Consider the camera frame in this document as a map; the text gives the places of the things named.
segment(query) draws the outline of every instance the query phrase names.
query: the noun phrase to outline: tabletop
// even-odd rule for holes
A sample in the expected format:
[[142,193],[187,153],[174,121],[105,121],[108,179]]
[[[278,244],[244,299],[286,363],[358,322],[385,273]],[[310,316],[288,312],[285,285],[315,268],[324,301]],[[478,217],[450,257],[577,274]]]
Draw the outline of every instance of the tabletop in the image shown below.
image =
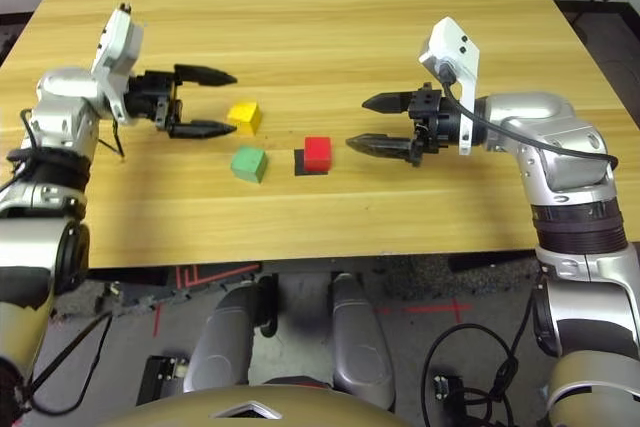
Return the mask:
[[[533,247],[508,154],[451,148],[415,169],[345,145],[365,132],[410,136],[406,115],[361,103],[433,81],[416,59],[447,15],[480,49],[479,96],[554,92],[598,127],[621,161],[627,234],[640,240],[640,135],[552,0],[44,0],[0,69],[1,152],[19,145],[18,112],[35,105],[40,76],[90,67],[123,1],[145,25],[136,72],[191,63],[239,79],[182,87],[186,118],[224,120],[234,102],[257,100],[263,120],[255,137],[207,141],[170,140],[140,121],[121,129],[124,161],[98,147],[86,217],[94,268]],[[110,131],[104,122],[102,137]],[[294,149],[316,135],[331,137],[331,171],[294,176]],[[260,185],[230,170],[243,145],[267,152]]]

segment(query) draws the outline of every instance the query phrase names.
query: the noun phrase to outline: electrical cable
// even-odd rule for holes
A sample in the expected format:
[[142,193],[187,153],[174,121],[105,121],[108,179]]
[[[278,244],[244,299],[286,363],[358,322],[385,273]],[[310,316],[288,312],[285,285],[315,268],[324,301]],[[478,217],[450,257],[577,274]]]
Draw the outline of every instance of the electrical cable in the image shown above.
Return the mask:
[[[64,409],[61,410],[53,410],[49,407],[45,407],[40,404],[34,397],[35,392],[42,386],[42,384],[51,376],[51,374],[62,364],[62,362],[75,350],[75,348],[91,333],[93,330],[102,322],[104,319],[107,319],[107,323],[105,324],[104,330],[102,331],[102,336],[100,337],[100,342],[98,343],[98,349],[96,351],[96,355],[93,358],[93,362],[89,367],[89,373],[84,381],[84,385],[82,386],[82,390],[80,391],[80,395],[76,402]],[[107,338],[107,333],[111,328],[111,323],[113,321],[113,313],[105,312],[104,314],[95,318],[87,327],[80,332],[73,341],[65,347],[65,349],[60,352],[53,361],[42,371],[42,373],[37,377],[36,380],[31,381],[25,388],[23,396],[25,400],[31,405],[31,408],[43,415],[49,417],[59,417],[62,415],[67,415],[82,404],[84,400],[84,396],[87,393],[87,389],[89,387],[89,383],[91,382],[91,378],[93,377],[93,373],[98,366],[98,362],[100,362],[100,354],[102,352],[102,347],[104,346],[104,341]]]
[[[31,125],[29,125],[29,120],[27,119],[27,114],[30,114],[31,112],[32,112],[31,109],[22,109],[20,111],[20,120],[22,120],[22,123],[24,124],[24,128],[27,131],[27,135],[29,136],[29,142],[31,143],[31,148],[33,150],[37,150],[40,148],[40,146],[36,141],[36,136],[33,133],[33,130],[31,129]],[[24,167],[17,174],[16,174],[16,170],[18,169],[18,166],[14,165],[13,177],[9,179],[7,182],[5,182],[4,184],[2,184],[2,186],[0,186],[0,192],[3,192],[5,189],[8,189],[10,186],[18,182],[20,179],[26,176],[29,172],[31,172],[32,165],[33,165],[32,159],[30,158],[27,159],[24,162]]]
[[115,119],[113,119],[112,129],[113,129],[113,138],[116,141],[117,148],[112,146],[108,142],[105,142],[102,139],[98,139],[98,142],[100,142],[102,145],[104,145],[114,154],[117,154],[124,159],[124,150],[122,149],[122,144],[120,143],[120,136],[118,135],[118,121]]
[[473,120],[474,122],[477,122],[478,124],[484,126],[485,128],[487,128],[489,130],[493,130],[494,132],[497,132],[500,135],[504,135],[505,137],[510,138],[511,140],[515,140],[516,142],[520,142],[522,144],[526,144],[526,145],[528,145],[530,147],[534,147],[536,149],[547,150],[549,152],[553,152],[554,154],[558,154],[558,155],[568,155],[568,156],[571,156],[571,157],[579,157],[581,159],[602,160],[602,161],[605,161],[605,162],[608,162],[609,164],[611,164],[611,170],[615,170],[615,168],[618,166],[618,158],[613,156],[613,155],[598,154],[598,153],[595,153],[595,152],[583,152],[581,150],[565,149],[563,147],[558,147],[556,145],[551,145],[551,144],[547,144],[545,142],[540,142],[538,140],[532,139],[532,138],[527,137],[525,135],[518,134],[517,132],[512,132],[510,130],[507,130],[504,127],[501,127],[499,125],[492,124],[491,122],[489,122],[485,118],[483,118],[483,117],[481,117],[481,116],[479,116],[477,114],[474,114],[473,112],[471,112],[468,109],[466,109],[458,101],[458,99],[456,99],[456,97],[453,95],[453,92],[451,92],[451,83],[450,82],[443,82],[442,83],[442,89],[444,90],[444,93],[445,93],[445,96],[447,97],[447,99],[449,99],[451,101],[453,107],[458,112],[460,112],[460,114],[462,114],[465,117]]
[[[527,300],[527,306],[524,311],[524,315],[520,322],[520,326],[516,332],[516,335],[509,347],[507,343],[504,341],[502,337],[496,334],[493,330],[485,327],[480,324],[466,323],[459,324],[451,327],[450,329],[445,330],[442,334],[438,336],[438,338],[433,342],[427,355],[424,360],[424,364],[422,366],[422,374],[420,376],[420,407],[422,410],[422,419],[424,421],[425,427],[431,427],[431,423],[429,422],[429,413],[427,410],[427,375],[429,373],[429,367],[431,365],[431,361],[433,359],[434,354],[436,353],[438,347],[452,334],[456,332],[460,332],[463,330],[479,330],[484,332],[493,338],[502,350],[504,350],[507,359],[500,365],[496,372],[496,376],[493,381],[493,386],[489,392],[485,392],[481,389],[476,389],[473,387],[463,387],[461,389],[454,389],[451,391],[448,396],[445,398],[444,402],[452,399],[456,395],[462,395],[464,404],[466,406],[469,405],[481,405],[485,404],[486,411],[485,415],[480,417],[474,417],[471,415],[460,415],[457,420],[461,422],[461,424],[456,425],[465,425],[465,426],[481,426],[481,427],[497,427],[503,424],[501,423],[492,423],[491,417],[493,415],[493,404],[494,403],[502,403],[504,405],[506,417],[507,417],[507,427],[515,427],[515,420],[513,416],[513,410],[511,408],[511,403],[509,402],[509,398],[507,397],[507,390],[511,385],[515,375],[518,372],[518,359],[516,358],[516,350],[522,339],[522,335],[527,327],[527,323],[529,321],[529,317],[531,316],[531,310],[533,308],[533,296],[529,296]],[[477,399],[466,399],[465,396],[467,394],[476,395]]]

